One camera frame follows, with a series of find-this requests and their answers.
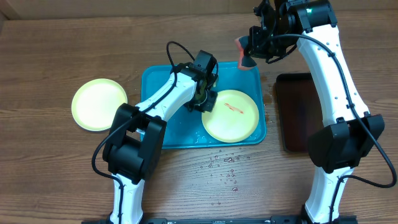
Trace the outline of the red black sponge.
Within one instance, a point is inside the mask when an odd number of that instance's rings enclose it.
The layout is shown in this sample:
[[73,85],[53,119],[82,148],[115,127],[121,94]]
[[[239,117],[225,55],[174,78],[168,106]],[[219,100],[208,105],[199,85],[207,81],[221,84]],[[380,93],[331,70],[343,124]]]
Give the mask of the red black sponge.
[[253,69],[257,65],[257,63],[251,58],[249,54],[249,50],[251,49],[251,45],[249,44],[249,36],[239,37],[234,42],[239,50],[238,69]]

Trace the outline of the yellow-green plate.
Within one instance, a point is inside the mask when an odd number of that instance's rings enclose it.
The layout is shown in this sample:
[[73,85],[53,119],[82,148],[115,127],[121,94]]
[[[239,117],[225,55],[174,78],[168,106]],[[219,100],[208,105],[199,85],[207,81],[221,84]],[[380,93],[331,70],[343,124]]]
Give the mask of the yellow-green plate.
[[218,92],[215,105],[204,112],[201,121],[207,133],[226,143],[247,139],[259,124],[259,109],[254,100],[238,90]]
[[82,85],[73,96],[72,116],[87,131],[105,131],[123,103],[127,103],[127,94],[120,84],[106,78],[95,79]]

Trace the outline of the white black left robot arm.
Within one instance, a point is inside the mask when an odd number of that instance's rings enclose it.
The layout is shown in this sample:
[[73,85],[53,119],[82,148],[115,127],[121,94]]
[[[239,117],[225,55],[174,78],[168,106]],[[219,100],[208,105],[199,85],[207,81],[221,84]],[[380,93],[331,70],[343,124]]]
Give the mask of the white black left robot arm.
[[182,106],[211,111],[217,79],[216,59],[200,51],[193,62],[173,66],[169,80],[150,98],[117,109],[109,135],[99,145],[114,181],[114,208],[106,223],[141,221],[144,182],[159,161],[167,121]]

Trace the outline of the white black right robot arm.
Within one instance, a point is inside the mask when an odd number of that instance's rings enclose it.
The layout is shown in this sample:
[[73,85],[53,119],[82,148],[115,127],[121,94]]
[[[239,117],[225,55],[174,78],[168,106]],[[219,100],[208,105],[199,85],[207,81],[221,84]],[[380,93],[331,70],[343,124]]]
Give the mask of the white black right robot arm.
[[355,223],[338,207],[346,181],[384,130],[381,115],[373,115],[359,96],[340,45],[337,18],[329,1],[262,1],[254,8],[260,24],[236,40],[240,68],[252,68],[257,58],[277,62],[298,50],[315,84],[323,128],[310,136],[308,153],[315,176],[301,223]]

